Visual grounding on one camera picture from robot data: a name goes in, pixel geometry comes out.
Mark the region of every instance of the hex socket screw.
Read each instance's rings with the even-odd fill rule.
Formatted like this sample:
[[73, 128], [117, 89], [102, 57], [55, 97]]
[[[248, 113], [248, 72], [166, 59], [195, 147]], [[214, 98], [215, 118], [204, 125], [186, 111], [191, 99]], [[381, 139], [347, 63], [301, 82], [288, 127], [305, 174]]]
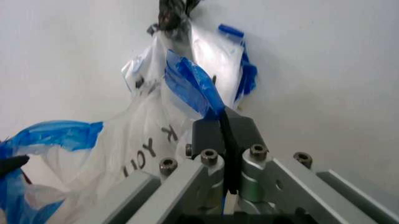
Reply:
[[159, 162], [159, 171], [165, 176], [169, 176], [178, 167], [178, 162], [173, 158], [164, 158]]
[[312, 166], [313, 159], [312, 157], [304, 152], [296, 152], [294, 154], [294, 159], [296, 159], [298, 162], [302, 163], [306, 168], [310, 169]]
[[265, 160], [268, 151], [269, 150], [261, 144], [253, 144], [251, 148], [249, 148], [250, 156], [257, 161]]
[[186, 155], [186, 157], [191, 157], [192, 156], [192, 144], [187, 143], [185, 145], [185, 155]]
[[215, 165], [218, 161], [218, 153], [211, 149], [204, 149], [201, 152], [201, 162], [205, 165], [212, 166]]

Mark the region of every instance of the white surface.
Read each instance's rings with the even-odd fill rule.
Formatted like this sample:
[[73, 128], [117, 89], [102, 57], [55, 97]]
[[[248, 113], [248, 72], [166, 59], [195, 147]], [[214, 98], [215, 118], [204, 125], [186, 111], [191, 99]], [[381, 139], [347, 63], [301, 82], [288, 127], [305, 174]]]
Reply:
[[[120, 68], [150, 44], [157, 5], [0, 1], [0, 139], [127, 108]], [[305, 151], [399, 196], [399, 1], [206, 0], [192, 15], [246, 33], [259, 83], [243, 113], [274, 155]]]

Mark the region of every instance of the metal cylinder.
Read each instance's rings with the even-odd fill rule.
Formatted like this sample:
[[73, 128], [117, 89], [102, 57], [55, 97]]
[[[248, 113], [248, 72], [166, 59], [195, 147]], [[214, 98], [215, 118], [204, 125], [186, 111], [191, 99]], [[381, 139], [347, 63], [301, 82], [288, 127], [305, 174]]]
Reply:
[[178, 162], [173, 158], [164, 158], [159, 163], [159, 171], [165, 176], [169, 176], [178, 167]]
[[260, 144], [254, 144], [249, 149], [249, 153], [250, 153], [251, 157], [257, 161], [265, 160], [267, 152], [268, 152], [267, 148]]
[[218, 153], [211, 149], [204, 149], [201, 152], [201, 162], [205, 165], [212, 166], [215, 165], [218, 161]]
[[186, 157], [191, 157], [192, 156], [192, 144], [187, 143], [185, 145], [185, 155], [186, 155]]
[[312, 157], [304, 152], [296, 152], [294, 154], [294, 159], [296, 159], [298, 162], [302, 163], [306, 168], [310, 169], [312, 166], [313, 159]]

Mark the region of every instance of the black object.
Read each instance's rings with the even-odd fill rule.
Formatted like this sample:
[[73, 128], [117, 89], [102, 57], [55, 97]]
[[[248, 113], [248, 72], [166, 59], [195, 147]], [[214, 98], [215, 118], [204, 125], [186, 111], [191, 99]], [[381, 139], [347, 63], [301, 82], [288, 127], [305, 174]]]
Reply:
[[158, 30], [170, 31], [179, 27], [185, 17], [198, 5], [200, 0], [159, 0], [158, 23], [150, 25], [147, 33], [151, 36]]
[[192, 158], [211, 148], [225, 161], [224, 189], [236, 194], [241, 176], [241, 155], [254, 144], [266, 147], [253, 119], [226, 107], [219, 120], [200, 119], [192, 125]]
[[0, 160], [0, 178], [11, 171], [14, 171], [25, 165], [29, 160], [27, 155], [19, 155], [5, 160]]
[[177, 224], [304, 224], [306, 220], [296, 215], [248, 215], [236, 212], [233, 215], [182, 215]]

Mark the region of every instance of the blue plastic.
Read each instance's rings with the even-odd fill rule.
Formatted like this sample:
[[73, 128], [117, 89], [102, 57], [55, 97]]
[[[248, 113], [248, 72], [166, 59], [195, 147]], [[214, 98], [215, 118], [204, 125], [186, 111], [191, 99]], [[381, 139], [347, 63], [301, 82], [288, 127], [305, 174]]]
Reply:
[[16, 136], [0, 143], [0, 159], [17, 155], [21, 146], [43, 144], [59, 145], [68, 151], [91, 149], [102, 130], [102, 122], [85, 123], [78, 121], [47, 121], [20, 131]]
[[0, 179], [0, 208], [8, 224], [43, 224], [60, 207], [63, 201], [47, 204], [36, 210], [25, 200], [23, 175], [17, 169]]
[[[90, 150], [96, 144], [102, 122], [48, 121], [30, 126], [11, 139], [0, 143], [0, 159], [19, 154], [39, 154], [38, 147], [59, 145], [68, 151]], [[25, 200], [25, 185], [20, 169], [0, 179], [0, 208], [9, 224], [42, 224], [58, 209], [63, 201], [35, 210]]]
[[165, 81], [177, 96], [205, 118], [217, 119], [224, 110], [224, 103], [208, 74], [172, 50], [166, 55]]
[[219, 25], [218, 30], [223, 34], [226, 34], [227, 38], [230, 40], [237, 42], [244, 47], [244, 52], [241, 58], [242, 77], [235, 96], [235, 100], [238, 100], [242, 94], [248, 95], [256, 88], [257, 85], [255, 78], [258, 73], [257, 67], [249, 61], [244, 41], [244, 33], [242, 31], [224, 24]]

